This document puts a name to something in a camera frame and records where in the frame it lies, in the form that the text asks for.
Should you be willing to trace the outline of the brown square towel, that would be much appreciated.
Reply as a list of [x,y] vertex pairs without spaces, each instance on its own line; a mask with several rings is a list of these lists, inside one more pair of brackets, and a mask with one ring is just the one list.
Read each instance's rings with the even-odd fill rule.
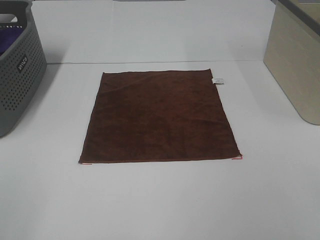
[[241,158],[210,69],[102,74],[80,164]]

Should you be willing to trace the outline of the white towel care label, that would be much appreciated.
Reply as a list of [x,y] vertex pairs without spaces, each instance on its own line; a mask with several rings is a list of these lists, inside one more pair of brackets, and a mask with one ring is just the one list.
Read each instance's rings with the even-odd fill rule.
[[213,84],[218,84],[218,85],[223,85],[224,84],[224,79],[219,77],[219,78],[213,78],[212,79]]

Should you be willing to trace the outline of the grey perforated laundry basket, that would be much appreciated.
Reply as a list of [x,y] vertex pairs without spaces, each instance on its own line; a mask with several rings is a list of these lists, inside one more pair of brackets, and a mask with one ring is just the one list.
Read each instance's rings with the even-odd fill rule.
[[43,46],[29,0],[2,0],[1,14],[11,14],[16,22],[0,25],[1,36],[20,32],[0,55],[0,135],[17,124],[34,97],[47,68]]

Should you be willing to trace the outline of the beige plastic bin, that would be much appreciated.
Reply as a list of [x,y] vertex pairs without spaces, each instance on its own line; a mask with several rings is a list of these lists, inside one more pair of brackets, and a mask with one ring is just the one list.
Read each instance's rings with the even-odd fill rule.
[[263,62],[299,116],[320,123],[320,2],[278,0]]

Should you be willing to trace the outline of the purple cloth in basket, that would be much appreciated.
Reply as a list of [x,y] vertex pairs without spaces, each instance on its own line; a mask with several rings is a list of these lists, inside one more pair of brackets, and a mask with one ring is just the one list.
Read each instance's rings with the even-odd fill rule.
[[2,55],[21,35],[22,28],[13,27],[0,31],[0,55]]

